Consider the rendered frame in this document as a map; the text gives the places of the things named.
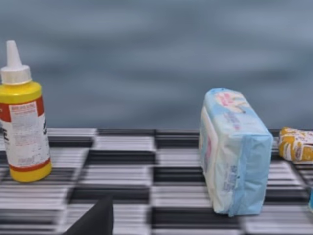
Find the white bottle cap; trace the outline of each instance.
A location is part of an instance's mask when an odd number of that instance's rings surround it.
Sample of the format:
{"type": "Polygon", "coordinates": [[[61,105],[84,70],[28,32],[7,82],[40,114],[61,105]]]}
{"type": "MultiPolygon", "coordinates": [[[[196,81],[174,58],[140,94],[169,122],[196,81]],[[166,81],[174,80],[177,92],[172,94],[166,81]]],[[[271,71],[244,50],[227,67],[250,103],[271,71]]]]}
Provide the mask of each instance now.
{"type": "Polygon", "coordinates": [[[6,42],[7,66],[1,69],[2,83],[21,85],[30,82],[31,74],[28,65],[22,65],[15,41],[6,42]]]}

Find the yellow and white package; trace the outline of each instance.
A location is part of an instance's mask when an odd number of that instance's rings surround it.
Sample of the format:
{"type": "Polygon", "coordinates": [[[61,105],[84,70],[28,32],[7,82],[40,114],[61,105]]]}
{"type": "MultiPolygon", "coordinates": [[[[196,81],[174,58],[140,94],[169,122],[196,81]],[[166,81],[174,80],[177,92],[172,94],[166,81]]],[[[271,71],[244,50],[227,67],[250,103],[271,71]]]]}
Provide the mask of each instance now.
{"type": "Polygon", "coordinates": [[[230,217],[261,212],[272,141],[240,92],[216,88],[206,93],[199,152],[214,212],[230,217]]]}
{"type": "Polygon", "coordinates": [[[278,150],[288,161],[313,161],[313,132],[284,127],[279,133],[278,150]]]}

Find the red and white label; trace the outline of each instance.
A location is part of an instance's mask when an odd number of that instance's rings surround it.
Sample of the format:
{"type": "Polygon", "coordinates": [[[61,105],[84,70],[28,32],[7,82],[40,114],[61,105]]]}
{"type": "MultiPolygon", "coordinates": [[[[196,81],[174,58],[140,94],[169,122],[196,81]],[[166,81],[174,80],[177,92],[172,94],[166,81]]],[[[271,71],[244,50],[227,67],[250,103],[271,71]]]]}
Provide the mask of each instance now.
{"type": "Polygon", "coordinates": [[[28,103],[0,103],[9,166],[18,172],[40,169],[50,162],[42,97],[28,103]]]}

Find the black and white checkered tablecloth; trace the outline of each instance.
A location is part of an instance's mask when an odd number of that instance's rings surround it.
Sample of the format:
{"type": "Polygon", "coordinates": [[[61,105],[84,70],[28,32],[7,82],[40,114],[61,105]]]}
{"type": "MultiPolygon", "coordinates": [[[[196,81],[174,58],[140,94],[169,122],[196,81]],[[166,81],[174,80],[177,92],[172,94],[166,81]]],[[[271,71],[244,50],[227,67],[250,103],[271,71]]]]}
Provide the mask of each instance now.
{"type": "Polygon", "coordinates": [[[216,215],[197,156],[198,133],[50,129],[53,172],[11,180],[0,139],[0,235],[57,235],[104,195],[116,235],[312,235],[313,164],[278,156],[276,141],[260,216],[216,215]]]}

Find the yellow snack wrapper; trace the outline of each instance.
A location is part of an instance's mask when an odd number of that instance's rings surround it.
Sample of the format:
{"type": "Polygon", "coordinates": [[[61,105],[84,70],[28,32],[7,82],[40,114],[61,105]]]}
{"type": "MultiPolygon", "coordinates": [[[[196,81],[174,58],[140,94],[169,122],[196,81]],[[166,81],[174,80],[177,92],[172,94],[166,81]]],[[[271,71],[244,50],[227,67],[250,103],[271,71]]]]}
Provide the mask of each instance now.
{"type": "Polygon", "coordinates": [[[279,133],[278,151],[288,161],[313,161],[313,131],[284,127],[279,133]]]}

